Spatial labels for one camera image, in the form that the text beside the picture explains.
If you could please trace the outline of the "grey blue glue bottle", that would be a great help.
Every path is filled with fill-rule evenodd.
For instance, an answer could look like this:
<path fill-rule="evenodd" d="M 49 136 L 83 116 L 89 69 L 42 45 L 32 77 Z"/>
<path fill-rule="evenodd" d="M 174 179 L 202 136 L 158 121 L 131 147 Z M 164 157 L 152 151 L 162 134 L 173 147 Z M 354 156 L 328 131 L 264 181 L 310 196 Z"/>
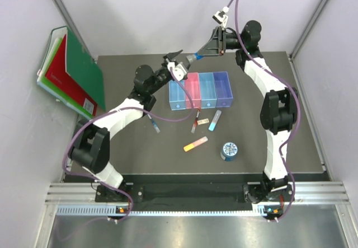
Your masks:
<path fill-rule="evenodd" d="M 198 53 L 193 53 L 186 56 L 186 60 L 189 65 L 192 65 L 195 61 L 200 59 L 202 59 L 202 56 L 198 55 Z"/>

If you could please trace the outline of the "light blue drawer bin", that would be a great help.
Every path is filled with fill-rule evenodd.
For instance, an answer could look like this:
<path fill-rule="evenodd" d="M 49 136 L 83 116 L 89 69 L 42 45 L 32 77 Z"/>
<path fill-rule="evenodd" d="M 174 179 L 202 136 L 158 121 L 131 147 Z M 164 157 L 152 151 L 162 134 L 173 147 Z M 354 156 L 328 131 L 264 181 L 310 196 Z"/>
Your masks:
<path fill-rule="evenodd" d="M 175 81 L 169 82 L 169 105 L 172 111 L 185 110 L 185 92 Z"/>

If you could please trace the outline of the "purple drawer bin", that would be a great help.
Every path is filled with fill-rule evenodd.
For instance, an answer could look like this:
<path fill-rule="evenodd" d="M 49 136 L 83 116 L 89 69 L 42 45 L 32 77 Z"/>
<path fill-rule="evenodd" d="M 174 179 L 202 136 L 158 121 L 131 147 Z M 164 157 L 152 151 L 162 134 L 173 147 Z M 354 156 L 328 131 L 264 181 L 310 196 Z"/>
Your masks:
<path fill-rule="evenodd" d="M 233 93 L 230 86 L 228 72 L 214 72 L 216 90 L 216 107 L 230 107 L 233 102 Z"/>

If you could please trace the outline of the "round blue tape tin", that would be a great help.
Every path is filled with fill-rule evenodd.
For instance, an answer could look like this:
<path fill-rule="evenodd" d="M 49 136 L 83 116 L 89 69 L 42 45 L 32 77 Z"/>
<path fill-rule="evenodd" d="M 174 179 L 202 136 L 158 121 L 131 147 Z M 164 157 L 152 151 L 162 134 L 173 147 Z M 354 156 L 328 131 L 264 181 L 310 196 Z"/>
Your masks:
<path fill-rule="evenodd" d="M 238 153 L 238 147 L 233 142 L 227 142 L 223 145 L 220 156 L 224 161 L 233 161 Z"/>

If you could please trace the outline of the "pink drawer bin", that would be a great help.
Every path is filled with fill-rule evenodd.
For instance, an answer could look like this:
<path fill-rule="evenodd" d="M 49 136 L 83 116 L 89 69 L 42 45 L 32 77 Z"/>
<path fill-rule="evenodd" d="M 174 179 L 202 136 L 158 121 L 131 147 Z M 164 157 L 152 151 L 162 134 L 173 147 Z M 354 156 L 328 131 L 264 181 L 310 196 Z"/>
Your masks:
<path fill-rule="evenodd" d="M 194 108 L 201 108 L 201 91 L 198 73 L 188 73 L 184 87 L 192 98 Z"/>

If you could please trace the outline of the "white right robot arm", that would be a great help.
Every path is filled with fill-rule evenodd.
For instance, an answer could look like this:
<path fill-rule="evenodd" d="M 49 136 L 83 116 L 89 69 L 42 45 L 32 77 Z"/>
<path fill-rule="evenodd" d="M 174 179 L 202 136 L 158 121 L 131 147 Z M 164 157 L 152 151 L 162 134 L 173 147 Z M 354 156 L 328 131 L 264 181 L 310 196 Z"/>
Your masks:
<path fill-rule="evenodd" d="M 246 192 L 253 203 L 273 201 L 288 188 L 287 141 L 298 117 L 297 91 L 274 76 L 258 46 L 260 39 L 261 24 L 255 20 L 248 21 L 241 33 L 219 25 L 196 55 L 222 56 L 227 50 L 235 50 L 236 64 L 263 96 L 260 122 L 267 137 L 267 159 L 260 184 Z"/>

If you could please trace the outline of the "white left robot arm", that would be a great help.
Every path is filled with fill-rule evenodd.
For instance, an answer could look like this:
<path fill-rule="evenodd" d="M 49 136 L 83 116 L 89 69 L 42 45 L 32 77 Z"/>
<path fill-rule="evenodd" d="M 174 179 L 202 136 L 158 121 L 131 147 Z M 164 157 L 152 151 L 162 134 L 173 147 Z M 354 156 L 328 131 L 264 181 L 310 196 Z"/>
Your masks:
<path fill-rule="evenodd" d="M 156 93 L 170 81 L 181 81 L 187 75 L 184 64 L 177 62 L 182 50 L 163 57 L 159 70 L 141 65 L 135 71 L 134 87 L 128 97 L 116 108 L 90 121 L 78 122 L 73 143 L 67 157 L 79 164 L 96 180 L 108 185 L 107 194 L 114 201 L 126 197 L 127 188 L 123 176 L 110 163 L 111 138 L 127 125 L 148 114 L 154 104 Z"/>

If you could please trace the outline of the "blue white highlighter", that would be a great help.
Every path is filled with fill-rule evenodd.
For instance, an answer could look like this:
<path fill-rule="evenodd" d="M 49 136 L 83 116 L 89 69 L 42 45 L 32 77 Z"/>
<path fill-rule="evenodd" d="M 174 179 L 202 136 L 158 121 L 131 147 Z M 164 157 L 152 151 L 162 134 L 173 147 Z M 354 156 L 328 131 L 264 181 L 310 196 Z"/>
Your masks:
<path fill-rule="evenodd" d="M 213 117 L 213 119 L 212 119 L 212 121 L 211 121 L 211 123 L 210 123 L 210 125 L 209 125 L 209 128 L 208 128 L 209 131 L 211 131 L 211 132 L 214 131 L 214 129 L 215 129 L 215 127 L 216 127 L 216 124 L 217 124 L 217 122 L 218 122 L 218 120 L 219 120 L 221 114 L 222 114 L 222 111 L 221 111 L 221 110 L 217 110 L 217 111 L 216 111 L 216 113 L 215 113 L 215 115 L 214 115 L 214 117 Z"/>

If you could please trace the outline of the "blue pen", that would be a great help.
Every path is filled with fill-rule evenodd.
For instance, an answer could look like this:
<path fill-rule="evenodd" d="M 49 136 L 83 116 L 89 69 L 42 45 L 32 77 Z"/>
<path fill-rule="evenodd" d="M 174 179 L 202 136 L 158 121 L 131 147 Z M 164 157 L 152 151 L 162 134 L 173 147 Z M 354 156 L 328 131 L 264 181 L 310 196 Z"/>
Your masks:
<path fill-rule="evenodd" d="M 151 123 L 153 124 L 153 127 L 156 130 L 156 132 L 160 133 L 161 131 L 160 131 L 157 123 L 155 122 L 155 120 L 152 118 L 152 116 L 150 114 L 147 114 L 147 116 L 148 116 L 149 120 L 151 121 Z"/>

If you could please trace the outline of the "small beige eraser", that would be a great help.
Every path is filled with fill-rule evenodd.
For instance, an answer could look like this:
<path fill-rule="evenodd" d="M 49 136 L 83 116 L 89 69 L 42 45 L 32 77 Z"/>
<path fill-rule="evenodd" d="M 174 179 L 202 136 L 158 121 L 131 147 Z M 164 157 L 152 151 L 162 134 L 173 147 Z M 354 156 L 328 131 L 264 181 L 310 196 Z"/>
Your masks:
<path fill-rule="evenodd" d="M 209 119 L 208 119 L 208 118 L 206 118 L 206 119 L 200 119 L 200 120 L 197 121 L 197 124 L 198 124 L 198 125 L 203 125 L 203 124 L 207 124 L 207 123 L 209 123 Z"/>

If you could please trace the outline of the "red pen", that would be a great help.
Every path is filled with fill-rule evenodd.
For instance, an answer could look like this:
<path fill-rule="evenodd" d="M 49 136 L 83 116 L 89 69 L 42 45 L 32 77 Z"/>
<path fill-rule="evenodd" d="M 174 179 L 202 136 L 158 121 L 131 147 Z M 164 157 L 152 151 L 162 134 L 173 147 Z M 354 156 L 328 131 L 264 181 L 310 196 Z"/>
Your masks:
<path fill-rule="evenodd" d="M 201 112 L 201 108 L 199 107 L 198 110 L 197 110 L 197 112 L 196 112 L 195 120 L 194 120 L 192 129 L 191 129 L 191 133 L 194 133 L 194 132 L 195 132 L 195 129 L 196 129 L 196 127 L 197 127 L 197 122 L 198 122 L 198 119 L 199 119 L 200 112 Z"/>

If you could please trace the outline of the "green folder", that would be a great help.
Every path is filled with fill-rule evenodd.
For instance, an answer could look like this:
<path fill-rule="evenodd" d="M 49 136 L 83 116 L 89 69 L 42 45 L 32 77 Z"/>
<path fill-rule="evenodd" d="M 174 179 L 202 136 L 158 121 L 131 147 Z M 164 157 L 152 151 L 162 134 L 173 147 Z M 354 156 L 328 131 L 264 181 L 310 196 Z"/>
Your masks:
<path fill-rule="evenodd" d="M 69 27 L 67 28 L 66 72 L 106 110 L 103 73 Z"/>

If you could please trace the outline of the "orange pink highlighter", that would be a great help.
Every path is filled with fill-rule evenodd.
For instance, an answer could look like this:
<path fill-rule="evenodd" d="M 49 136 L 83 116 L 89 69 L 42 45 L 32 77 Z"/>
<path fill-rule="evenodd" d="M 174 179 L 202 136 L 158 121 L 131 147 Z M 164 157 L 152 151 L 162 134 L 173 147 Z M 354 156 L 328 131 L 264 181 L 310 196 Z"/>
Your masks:
<path fill-rule="evenodd" d="M 202 137 L 202 138 L 200 138 L 200 139 L 198 139 L 198 140 L 196 140 L 196 141 L 184 146 L 183 150 L 185 152 L 188 152 L 188 151 L 200 146 L 201 144 L 206 143 L 207 141 L 208 141 L 208 138 L 206 136 L 204 136 L 204 137 Z"/>

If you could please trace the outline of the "red folder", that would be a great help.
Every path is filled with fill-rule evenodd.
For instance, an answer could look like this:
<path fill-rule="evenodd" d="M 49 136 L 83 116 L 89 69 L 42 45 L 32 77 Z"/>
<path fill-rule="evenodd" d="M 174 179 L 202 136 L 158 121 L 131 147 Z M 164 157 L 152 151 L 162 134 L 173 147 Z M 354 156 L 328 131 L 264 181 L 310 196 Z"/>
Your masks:
<path fill-rule="evenodd" d="M 66 72 L 66 68 L 67 36 L 64 35 L 54 41 L 44 80 L 58 100 L 78 114 L 91 119 L 96 113 L 97 103 Z"/>

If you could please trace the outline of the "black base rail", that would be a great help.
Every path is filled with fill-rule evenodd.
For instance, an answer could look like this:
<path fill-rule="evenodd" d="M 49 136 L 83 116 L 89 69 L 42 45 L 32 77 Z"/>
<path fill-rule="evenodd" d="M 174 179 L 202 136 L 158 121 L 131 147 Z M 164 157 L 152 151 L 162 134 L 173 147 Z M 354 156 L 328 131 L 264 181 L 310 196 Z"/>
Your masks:
<path fill-rule="evenodd" d="M 251 203 L 288 203 L 291 185 L 274 190 L 263 174 L 126 174 L 120 189 L 133 210 L 249 210 Z"/>

